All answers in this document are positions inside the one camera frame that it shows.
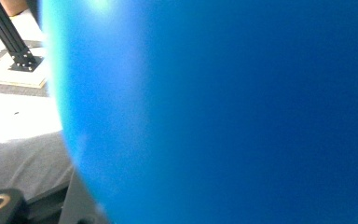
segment gray cushion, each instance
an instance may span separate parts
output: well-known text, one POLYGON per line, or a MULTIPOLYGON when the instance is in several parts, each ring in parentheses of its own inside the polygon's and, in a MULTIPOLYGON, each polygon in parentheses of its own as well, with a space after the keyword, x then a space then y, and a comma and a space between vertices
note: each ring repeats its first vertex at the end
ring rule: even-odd
POLYGON ((72 172, 61 133, 0 143, 0 189, 20 189, 26 200, 69 181, 72 172))

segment black base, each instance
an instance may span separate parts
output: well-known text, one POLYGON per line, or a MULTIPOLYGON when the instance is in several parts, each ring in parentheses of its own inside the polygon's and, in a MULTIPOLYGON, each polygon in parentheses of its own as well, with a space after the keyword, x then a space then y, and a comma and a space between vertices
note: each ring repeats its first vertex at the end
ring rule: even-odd
POLYGON ((18 72, 33 72, 39 64, 41 64, 44 60, 43 57, 34 56, 35 63, 31 64, 19 64, 13 63, 8 70, 18 71, 18 72))

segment white floor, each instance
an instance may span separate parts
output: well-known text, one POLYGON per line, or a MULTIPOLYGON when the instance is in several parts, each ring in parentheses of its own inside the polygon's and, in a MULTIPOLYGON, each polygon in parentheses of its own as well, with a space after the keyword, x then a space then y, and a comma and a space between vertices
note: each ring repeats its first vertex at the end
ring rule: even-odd
POLYGON ((0 94, 0 142, 61 129, 54 99, 0 94))
MULTIPOLYGON (((12 21, 22 39, 44 39, 29 10, 12 21)), ((0 41, 0 50, 4 48, 0 41)), ((61 128, 54 99, 0 94, 0 142, 57 132, 61 128)))

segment black metal frame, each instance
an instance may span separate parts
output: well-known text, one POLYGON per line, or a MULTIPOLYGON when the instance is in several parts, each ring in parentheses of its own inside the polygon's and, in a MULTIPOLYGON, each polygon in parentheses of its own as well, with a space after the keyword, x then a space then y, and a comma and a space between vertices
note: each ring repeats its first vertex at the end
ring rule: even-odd
POLYGON ((58 224, 67 223, 115 223, 113 221, 109 222, 98 208, 76 172, 72 175, 58 224))
POLYGON ((19 33, 0 3, 0 39, 14 61, 11 70, 33 72, 42 62, 25 45, 19 33))

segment floor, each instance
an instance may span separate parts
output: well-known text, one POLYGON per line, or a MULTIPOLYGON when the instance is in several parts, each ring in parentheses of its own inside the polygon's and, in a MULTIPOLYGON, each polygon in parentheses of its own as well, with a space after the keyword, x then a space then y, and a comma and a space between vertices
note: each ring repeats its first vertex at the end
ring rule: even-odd
MULTIPOLYGON (((43 41, 29 10, 12 18, 24 40, 43 41)), ((5 47, 0 42, 0 50, 5 47)), ((27 138, 61 129, 57 107, 43 89, 0 85, 0 142, 27 138)))
MULTIPOLYGON (((43 46, 43 40, 45 36, 40 31, 40 28, 34 21, 34 18, 31 12, 25 10, 20 15, 11 17, 11 21, 19 32, 21 38, 24 40, 25 44, 30 47, 31 51, 35 47, 43 46)), ((6 51, 6 48, 2 41, 0 40, 0 57, 2 57, 6 51)), ((48 96, 48 85, 45 85, 43 88, 24 88, 21 86, 13 85, 0 85, 0 93, 6 94, 20 94, 20 95, 33 95, 33 96, 48 96)))

